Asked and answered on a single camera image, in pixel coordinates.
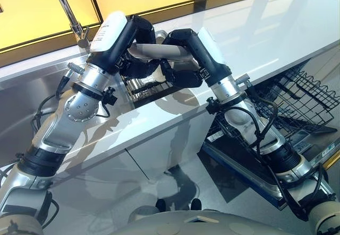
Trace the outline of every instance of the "wire basket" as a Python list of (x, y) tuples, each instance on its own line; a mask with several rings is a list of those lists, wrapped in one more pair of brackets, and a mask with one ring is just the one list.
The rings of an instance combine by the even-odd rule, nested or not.
[[(321, 85), (304, 71), (304, 63), (291, 68), (277, 76), (255, 86), (256, 92), (263, 99), (278, 105), (278, 117), (274, 126), (286, 137), (304, 130), (313, 133), (330, 122), (334, 116), (330, 113), (340, 104), (340, 96), (335, 91)], [(271, 107), (250, 97), (260, 116), (269, 119), (273, 112)], [(209, 130), (208, 137), (221, 136), (221, 133), (237, 138), (248, 147), (241, 134), (229, 125), (223, 113), (218, 113)]]
[(155, 101), (180, 89), (172, 86), (172, 84), (167, 81), (163, 83), (157, 82), (152, 76), (144, 79), (131, 79), (122, 76), (122, 80), (135, 108), (141, 107), (146, 103)]

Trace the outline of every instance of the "kitchen counter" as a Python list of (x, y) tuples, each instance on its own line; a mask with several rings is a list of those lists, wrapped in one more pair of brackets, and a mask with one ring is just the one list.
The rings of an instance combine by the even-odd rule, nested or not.
[[(156, 24), (155, 30), (205, 27), (234, 78), (248, 73), (252, 82), (259, 83), (338, 44), (339, 12), (339, 0), (244, 0)], [(87, 144), (82, 134), (59, 172), (80, 162), (90, 166), (204, 112), (210, 96), (212, 91), (203, 83), (134, 109), (114, 123), (88, 129), (89, 138), (98, 130), (106, 131)]]

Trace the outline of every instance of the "black cable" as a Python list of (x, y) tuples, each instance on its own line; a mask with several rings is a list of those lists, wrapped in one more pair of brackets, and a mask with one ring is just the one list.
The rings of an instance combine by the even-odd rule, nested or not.
[(56, 210), (55, 210), (53, 216), (42, 226), (43, 229), (46, 228), (54, 220), (54, 218), (57, 216), (59, 209), (60, 209), (59, 204), (55, 200), (52, 199), (51, 202), (55, 206)]
[(280, 181), (278, 180), (278, 178), (276, 177), (276, 174), (273, 172), (273, 170), (271, 169), (271, 167), (263, 160), (262, 156), (261, 156), (261, 153), (260, 153), (260, 142), (264, 139), (265, 137), (265, 134), (269, 131), (270, 127), (272, 126), (275, 118), (277, 117), (277, 110), (278, 110), (278, 107), (275, 103), (273, 102), (270, 102), (270, 101), (267, 101), (267, 100), (264, 100), (262, 99), (263, 102), (266, 102), (270, 105), (272, 105), (273, 107), (273, 115), (272, 117), (270, 118), (267, 126), (265, 127), (265, 129), (260, 133), (260, 128), (259, 128), (259, 125), (258, 125), (258, 122), (256, 121), (255, 119), (255, 116), (248, 110), (246, 109), (243, 109), (243, 108), (240, 108), (240, 107), (229, 107), (227, 109), (225, 109), (225, 111), (228, 111), (228, 110), (231, 110), (231, 109), (237, 109), (237, 110), (241, 110), (241, 111), (244, 111), (245, 113), (247, 113), (251, 119), (253, 120), (254, 122), (254, 125), (255, 125), (255, 135), (257, 137), (257, 140), (252, 143), (252, 144), (255, 144), (256, 145), (256, 152), (257, 152), (257, 158), (258, 160), (262, 163), (262, 165), (264, 165), (268, 170), (269, 172), (271, 173), (272, 177), (274, 178), (275, 180), (275, 183), (277, 184), (277, 187), (282, 195), (282, 198), (285, 200), (285, 202), (287, 203), (287, 205), (290, 207), (290, 209), (292, 210), (292, 212), (300, 219), (303, 219), (306, 221), (306, 213), (305, 213), (305, 210), (304, 210), (304, 207), (306, 205), (308, 205), (312, 200), (313, 198), (316, 196), (319, 188), (320, 188), (320, 185), (321, 185), (321, 181), (322, 181), (322, 173), (324, 172), (324, 170), (322, 169), (322, 165), (319, 164), (319, 177), (318, 177), (318, 181), (317, 181), (317, 185), (310, 197), (310, 199), (308, 200), (308, 202), (306, 204), (304, 204), (304, 206), (302, 205), (299, 205), (291, 196), (290, 199), (287, 195), (286, 195), (286, 191), (284, 190), (284, 188), (282, 187), (282, 184), (280, 183)]
[(322, 182), (322, 173), (323, 173), (323, 167), (322, 167), (322, 164), (319, 163), (319, 174), (318, 174), (318, 180), (317, 180), (317, 184), (315, 186), (315, 189), (312, 193), (312, 195), (310, 196), (310, 198), (308, 199), (308, 201), (306, 203), (303, 204), (302, 207), (306, 207), (308, 204), (310, 204), (312, 202), (312, 200), (315, 198), (315, 196), (317, 195), (319, 189), (320, 189), (320, 186), (321, 186), (321, 182)]
[(48, 102), (50, 99), (54, 98), (55, 94), (50, 95), (49, 97), (45, 98), (39, 105), (37, 113), (34, 116), (34, 119), (36, 120), (37, 123), (37, 128), (39, 129), (41, 127), (41, 117), (43, 115), (43, 112), (41, 111), (41, 109), (43, 108), (43, 106), (45, 105), (46, 102)]
[(262, 162), (264, 163), (263, 159), (261, 158), (261, 152), (260, 152), (260, 142), (261, 142), (261, 140), (259, 139), (259, 136), (261, 134), (261, 131), (260, 131), (259, 123), (257, 122), (255, 116), (249, 110), (246, 110), (246, 109), (240, 108), (240, 107), (234, 107), (234, 106), (226, 108), (224, 111), (228, 111), (228, 110), (232, 110), (232, 109), (237, 109), (237, 110), (240, 110), (240, 111), (243, 111), (243, 112), (247, 113), (251, 117), (251, 119), (253, 120), (253, 123), (255, 125), (255, 135), (256, 135), (256, 138), (257, 138), (256, 141), (254, 142), (257, 145), (257, 147), (256, 147), (256, 154), (257, 154), (257, 157), (258, 157), (259, 161), (261, 163)]
[(34, 121), (36, 121), (35, 118), (33, 118), (33, 119), (31, 120), (30, 125), (31, 125), (31, 127), (32, 127), (32, 129), (33, 129), (33, 132), (34, 132), (34, 134), (35, 134), (35, 133), (37, 133), (38, 128), (37, 128), (37, 126), (34, 124)]
[(0, 174), (0, 188), (1, 188), (1, 181), (2, 179), (5, 177), (7, 178), (7, 173), (14, 167), (16, 163), (11, 164), (10, 166), (8, 166), (4, 171), (1, 171)]
[(106, 116), (105, 116), (105, 115), (98, 115), (98, 114), (96, 114), (96, 117), (109, 118), (109, 117), (110, 117), (110, 112), (108, 111), (108, 109), (106, 108), (106, 106), (105, 106), (103, 103), (101, 103), (101, 106), (102, 106), (103, 109), (105, 110)]
[(267, 100), (262, 99), (262, 98), (260, 98), (260, 97), (259, 97), (259, 100), (262, 101), (262, 102), (264, 102), (264, 103), (267, 103), (267, 104), (271, 105), (272, 108), (273, 108), (273, 115), (272, 115), (271, 118), (269, 119), (269, 122), (268, 122), (268, 124), (266, 125), (265, 129), (263, 129), (263, 131), (261, 132), (261, 134), (264, 136), (264, 135), (269, 131), (269, 129), (270, 129), (271, 126), (273, 125), (274, 120), (275, 120), (276, 117), (277, 117), (277, 114), (278, 114), (278, 105), (277, 105), (276, 103), (274, 103), (274, 102), (267, 101)]

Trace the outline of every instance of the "chrome faucet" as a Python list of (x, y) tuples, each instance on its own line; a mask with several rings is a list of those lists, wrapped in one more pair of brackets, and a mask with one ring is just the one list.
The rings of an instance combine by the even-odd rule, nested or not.
[(70, 28), (75, 35), (77, 45), (79, 46), (81, 51), (86, 51), (87, 53), (89, 53), (90, 49), (90, 42), (88, 40), (89, 27), (86, 27), (86, 30), (84, 31), (80, 22), (78, 22), (77, 19), (75, 18), (67, 0), (59, 0), (59, 2), (62, 5), (67, 17), (69, 18)]

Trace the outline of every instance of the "sink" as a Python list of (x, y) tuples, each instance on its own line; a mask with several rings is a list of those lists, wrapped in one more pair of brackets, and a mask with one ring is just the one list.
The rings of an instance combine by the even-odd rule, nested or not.
[[(31, 120), (37, 112), (39, 104), (48, 96), (53, 95), (67, 65), (73, 62), (77, 65), (86, 63), (87, 55), (66, 57), (48, 64), (38, 65), (37, 69), (14, 76), (10, 79), (0, 79), (0, 167), (8, 164), (15, 158), (16, 153), (23, 153), (30, 146), (33, 138)], [(185, 63), (176, 66), (186, 68)], [(71, 76), (70, 82), (76, 81), (77, 75)], [(107, 105), (110, 118), (94, 117), (89, 121), (85, 129), (114, 119), (135, 108), (141, 107), (152, 101), (172, 94), (180, 88), (172, 86), (168, 82), (156, 82), (151, 76), (145, 79), (129, 79), (116, 74), (111, 82), (116, 91), (114, 96), (118, 99), (114, 106)], [(48, 101), (43, 112), (54, 111), (57, 102), (54, 98)], [(99, 105), (100, 114), (106, 114)]]
[[(0, 167), (15, 159), (16, 153), (23, 153), (30, 146), (33, 138), (33, 130), (30, 121), (37, 111), (39, 104), (48, 96), (53, 95), (61, 77), (67, 71), (69, 62), (81, 65), (86, 62), (87, 55), (65, 58), (40, 69), (15, 76), (5, 81), (0, 81)], [(71, 80), (76, 80), (77, 75), (72, 75)], [(111, 118), (134, 109), (128, 91), (119, 75), (115, 75), (110, 82), (115, 88), (115, 96), (118, 98), (114, 106), (107, 106)], [(44, 112), (54, 111), (57, 102), (52, 99), (48, 101)], [(102, 123), (104, 118), (95, 117), (87, 127), (98, 122)]]

